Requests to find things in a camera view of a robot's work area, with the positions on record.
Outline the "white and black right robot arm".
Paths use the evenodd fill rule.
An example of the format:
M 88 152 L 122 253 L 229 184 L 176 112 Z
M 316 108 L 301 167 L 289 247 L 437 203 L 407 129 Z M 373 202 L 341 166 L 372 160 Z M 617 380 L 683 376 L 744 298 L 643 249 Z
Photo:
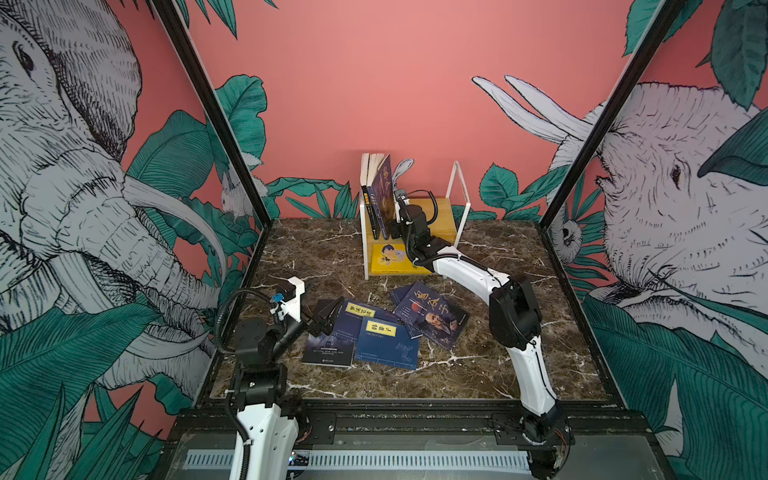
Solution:
M 493 270 L 434 236 L 422 208 L 399 198 L 397 225 L 408 259 L 484 301 L 493 338 L 507 350 L 518 381 L 521 431 L 532 445 L 567 445 L 570 427 L 552 388 L 542 353 L 542 315 L 531 282 Z

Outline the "purple book with old man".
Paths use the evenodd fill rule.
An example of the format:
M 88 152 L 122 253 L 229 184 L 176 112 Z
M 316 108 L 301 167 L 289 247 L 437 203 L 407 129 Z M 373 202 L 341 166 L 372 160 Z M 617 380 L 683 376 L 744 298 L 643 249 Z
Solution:
M 389 222 L 394 220 L 395 215 L 391 159 L 389 154 L 373 154 L 377 154 L 378 159 L 381 160 L 381 164 L 373 184 L 373 196 L 376 202 L 381 228 L 379 238 L 389 240 L 391 238 Z

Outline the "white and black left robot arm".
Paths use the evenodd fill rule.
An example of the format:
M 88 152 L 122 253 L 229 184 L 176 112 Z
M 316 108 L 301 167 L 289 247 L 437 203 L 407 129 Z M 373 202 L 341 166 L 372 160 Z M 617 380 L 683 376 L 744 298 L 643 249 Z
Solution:
M 320 300 L 302 311 L 300 300 L 281 294 L 269 299 L 270 323 L 254 321 L 235 334 L 235 373 L 225 396 L 225 413 L 236 431 L 231 479 L 292 479 L 309 455 L 297 452 L 334 437 L 333 414 L 309 412 L 288 388 L 281 356 L 305 333 L 330 334 L 343 299 Z

